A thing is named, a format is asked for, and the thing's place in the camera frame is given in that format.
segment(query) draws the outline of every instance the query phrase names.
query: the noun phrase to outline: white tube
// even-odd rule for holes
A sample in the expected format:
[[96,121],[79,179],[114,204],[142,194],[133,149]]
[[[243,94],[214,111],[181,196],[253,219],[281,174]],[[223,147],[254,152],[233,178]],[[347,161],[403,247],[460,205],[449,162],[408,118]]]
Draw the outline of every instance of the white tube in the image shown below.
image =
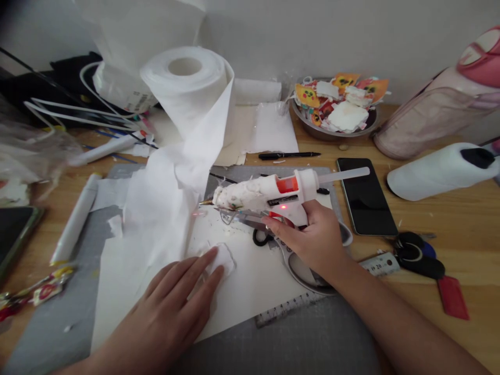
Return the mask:
[[370,174],[370,168],[362,167],[337,173],[322,174],[321,176],[318,176],[318,182],[321,184],[325,182],[332,182],[338,180],[345,180],[348,178],[367,176],[369,174]]
[[[140,131],[136,131],[134,135],[139,139],[144,138],[144,136],[141,134]],[[135,139],[131,135],[125,135],[123,137],[112,140],[111,142],[108,142],[102,146],[87,151],[86,153],[78,155],[77,157],[71,159],[68,162],[68,164],[72,167],[81,167],[85,164],[91,163],[92,161],[101,159],[106,155],[112,154],[113,152],[129,148],[135,142],[137,142],[137,139]]]
[[97,181],[102,176],[98,173],[93,173],[87,180],[87,184],[83,188],[77,204],[75,205],[71,216],[62,231],[61,237],[57,242],[56,250],[51,259],[51,266],[59,265],[69,261],[73,248],[77,243],[80,232],[82,231],[90,208],[94,203],[97,194]]

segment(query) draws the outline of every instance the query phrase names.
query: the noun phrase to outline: hand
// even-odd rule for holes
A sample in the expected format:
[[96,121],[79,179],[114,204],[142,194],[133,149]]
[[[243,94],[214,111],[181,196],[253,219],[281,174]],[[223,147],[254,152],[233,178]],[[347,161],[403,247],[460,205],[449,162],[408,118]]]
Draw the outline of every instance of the hand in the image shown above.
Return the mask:
[[262,218],[262,222],[281,239],[312,270],[329,281],[328,276],[349,260],[342,246],[339,221],[330,209],[318,201],[302,204],[306,210],[309,226],[303,231],[287,226],[270,217]]
[[92,374],[165,373],[198,337],[224,267],[219,266],[189,299],[217,254],[174,262],[156,274],[146,292],[104,345],[86,361]]

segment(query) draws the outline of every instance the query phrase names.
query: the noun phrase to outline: bowl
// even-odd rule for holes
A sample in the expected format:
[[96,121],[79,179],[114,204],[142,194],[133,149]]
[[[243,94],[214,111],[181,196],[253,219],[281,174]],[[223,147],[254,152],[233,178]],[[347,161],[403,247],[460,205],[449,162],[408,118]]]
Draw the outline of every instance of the bowl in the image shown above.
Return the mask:
[[[314,78],[319,81],[329,81],[327,78]],[[341,138],[353,138],[363,135],[368,135],[371,132],[375,131],[381,124],[378,121],[377,116],[377,108],[368,111],[368,119],[366,120],[366,127],[363,130],[356,130],[354,133],[341,133],[341,132],[333,132],[330,130],[323,129],[321,127],[317,127],[311,121],[304,117],[302,111],[297,106],[295,100],[291,100],[292,108],[295,114],[302,121],[302,126],[304,130],[309,133],[314,138],[317,138],[322,141],[338,141],[339,137]]]

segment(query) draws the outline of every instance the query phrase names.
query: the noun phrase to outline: ruler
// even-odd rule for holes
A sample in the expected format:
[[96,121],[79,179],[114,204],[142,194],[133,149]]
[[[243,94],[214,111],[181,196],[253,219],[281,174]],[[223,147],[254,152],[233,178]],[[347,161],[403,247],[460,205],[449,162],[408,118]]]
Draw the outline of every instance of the ruler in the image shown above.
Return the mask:
[[[375,277],[382,277],[400,270],[399,264],[392,253],[374,256],[360,262],[359,265]],[[313,305],[325,297],[327,296],[309,291],[257,315],[255,324],[257,328],[267,326],[286,317],[292,311]]]

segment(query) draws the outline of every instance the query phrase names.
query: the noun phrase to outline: cutting mat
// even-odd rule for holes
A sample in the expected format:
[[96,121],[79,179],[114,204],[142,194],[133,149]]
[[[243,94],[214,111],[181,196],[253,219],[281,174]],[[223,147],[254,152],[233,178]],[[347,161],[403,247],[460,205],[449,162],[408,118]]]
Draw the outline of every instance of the cutting mat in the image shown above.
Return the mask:
[[[108,178],[127,178],[141,167],[119,164]],[[261,173],[286,177],[294,169],[237,166],[213,167],[212,172],[243,181]],[[210,177],[207,195],[217,184]],[[335,190],[330,191],[333,209],[342,220]],[[88,357],[99,260],[104,242],[112,237],[106,221],[120,212],[114,206],[89,214],[75,249],[78,272],[61,296],[37,308],[3,374],[46,374]],[[67,326],[71,330],[65,333]],[[257,329],[254,319],[249,319],[209,337],[186,352],[170,373],[367,375],[380,374],[380,366],[366,327],[342,297],[332,296],[267,327]]]

